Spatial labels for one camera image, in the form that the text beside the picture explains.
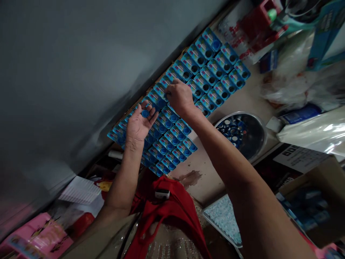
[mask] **right hand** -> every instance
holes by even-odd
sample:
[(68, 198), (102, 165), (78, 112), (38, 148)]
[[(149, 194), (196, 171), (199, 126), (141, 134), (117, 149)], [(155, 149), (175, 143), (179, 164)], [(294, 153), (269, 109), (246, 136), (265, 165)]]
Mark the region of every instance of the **right hand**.
[(181, 118), (184, 118), (187, 114), (197, 109), (194, 106), (191, 88), (180, 79), (175, 78), (164, 92), (171, 107)]

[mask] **left hand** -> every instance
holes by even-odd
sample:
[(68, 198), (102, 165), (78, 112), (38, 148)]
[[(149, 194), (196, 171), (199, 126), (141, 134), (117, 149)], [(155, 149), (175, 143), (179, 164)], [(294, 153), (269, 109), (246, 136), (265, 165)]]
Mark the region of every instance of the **left hand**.
[[(148, 131), (158, 117), (158, 112), (155, 113), (156, 109), (152, 108), (151, 105), (145, 108), (147, 104), (148, 100), (143, 101), (141, 105), (138, 105), (138, 108), (129, 118), (127, 124), (126, 140), (144, 142)], [(143, 109), (150, 112), (150, 115), (147, 118), (144, 118), (141, 115)]]

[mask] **skin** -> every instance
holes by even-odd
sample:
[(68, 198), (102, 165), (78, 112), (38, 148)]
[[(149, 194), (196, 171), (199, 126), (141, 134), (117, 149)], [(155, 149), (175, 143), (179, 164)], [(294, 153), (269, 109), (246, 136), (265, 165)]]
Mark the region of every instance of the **skin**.
[[(165, 90), (170, 105), (200, 138), (225, 184), (239, 226), (245, 258), (316, 258), (293, 226), (274, 194), (247, 159), (194, 106), (191, 89), (175, 79)], [(144, 102), (128, 121), (126, 147), (107, 200), (87, 233), (127, 217), (138, 181), (144, 138), (158, 117)], [(142, 109), (150, 111), (148, 118)]]

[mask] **table surface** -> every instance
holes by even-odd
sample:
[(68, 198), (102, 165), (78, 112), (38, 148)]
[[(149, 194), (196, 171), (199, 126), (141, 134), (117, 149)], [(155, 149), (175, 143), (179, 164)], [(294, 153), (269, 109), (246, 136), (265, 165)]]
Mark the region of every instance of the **table surface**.
[[(259, 73), (259, 66), (252, 66), (250, 71), (252, 75), (246, 82), (246, 85), (230, 96), (221, 107), (217, 108), (208, 117), (208, 120), (212, 124), (228, 114), (239, 111), (257, 115), (265, 125), (274, 116), (274, 109), (258, 94), (258, 86), (262, 83), (263, 79), (263, 75)], [(185, 162), (180, 163), (169, 174), (177, 180), (183, 180), (186, 190), (198, 202), (206, 206), (215, 201), (218, 195), (224, 193), (225, 187), (212, 166), (199, 137), (192, 131), (189, 134), (189, 138), (195, 143), (198, 150), (189, 156)], [(266, 153), (277, 143), (279, 141), (275, 138), (275, 134), (267, 129), (267, 143), (259, 156)]]

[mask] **person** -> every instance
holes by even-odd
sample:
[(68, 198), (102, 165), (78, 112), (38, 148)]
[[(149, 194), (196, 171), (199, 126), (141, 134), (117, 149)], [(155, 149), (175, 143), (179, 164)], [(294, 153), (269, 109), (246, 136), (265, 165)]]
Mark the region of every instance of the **person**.
[[(166, 88), (176, 113), (200, 138), (233, 204), (244, 258), (315, 258), (274, 194), (244, 156), (194, 106), (191, 89), (178, 79)], [(162, 176), (143, 213), (130, 214), (144, 139), (158, 113), (144, 101), (130, 117), (121, 169), (88, 230), (64, 258), (210, 258), (193, 201), (177, 181)], [(141, 116), (147, 109), (148, 118)], [(170, 191), (157, 201), (155, 190)]]

